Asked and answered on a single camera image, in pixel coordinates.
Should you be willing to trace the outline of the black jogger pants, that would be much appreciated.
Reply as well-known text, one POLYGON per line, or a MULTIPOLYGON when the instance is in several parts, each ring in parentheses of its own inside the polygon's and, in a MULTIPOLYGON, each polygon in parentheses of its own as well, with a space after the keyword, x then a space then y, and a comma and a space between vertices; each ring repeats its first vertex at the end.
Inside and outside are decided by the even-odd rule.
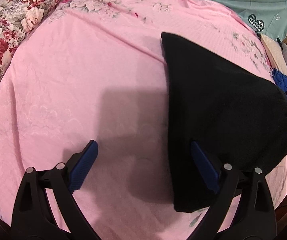
POLYGON ((211 206, 225 164, 271 172, 287 155, 287 97, 272 82, 179 35, 162 33, 169 75, 174 209, 211 206))

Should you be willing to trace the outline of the blue garment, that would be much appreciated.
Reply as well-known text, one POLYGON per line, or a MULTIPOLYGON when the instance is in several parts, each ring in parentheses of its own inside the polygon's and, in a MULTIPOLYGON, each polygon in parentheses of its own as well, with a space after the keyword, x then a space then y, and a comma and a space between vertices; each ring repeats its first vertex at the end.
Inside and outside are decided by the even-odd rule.
POLYGON ((272 70, 272 77, 275 81, 275 84, 282 89, 286 96, 287 96, 287 76, 282 74, 279 70, 273 69, 272 70))

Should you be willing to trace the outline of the cream quilted pillow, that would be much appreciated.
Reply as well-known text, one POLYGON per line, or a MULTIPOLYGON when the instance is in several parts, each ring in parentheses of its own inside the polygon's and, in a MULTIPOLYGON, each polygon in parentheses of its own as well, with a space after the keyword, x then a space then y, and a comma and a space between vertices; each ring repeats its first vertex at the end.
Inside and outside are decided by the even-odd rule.
POLYGON ((280 45, 275 40, 264 34, 260 35, 260 39, 272 68, 279 70, 282 74, 287 76, 287 65, 280 45))

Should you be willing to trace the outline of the pink floral bed sheet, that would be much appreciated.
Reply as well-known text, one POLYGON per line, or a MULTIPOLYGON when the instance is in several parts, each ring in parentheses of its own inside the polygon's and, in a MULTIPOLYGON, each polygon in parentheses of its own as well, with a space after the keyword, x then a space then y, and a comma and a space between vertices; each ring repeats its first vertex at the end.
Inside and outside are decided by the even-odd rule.
POLYGON ((103 239, 184 239, 204 211, 177 213, 166 163, 168 31, 269 78, 254 32, 206 0, 61 4, 18 48, 0 85, 0 217, 24 171, 48 170, 90 140, 99 156, 74 197, 103 239))

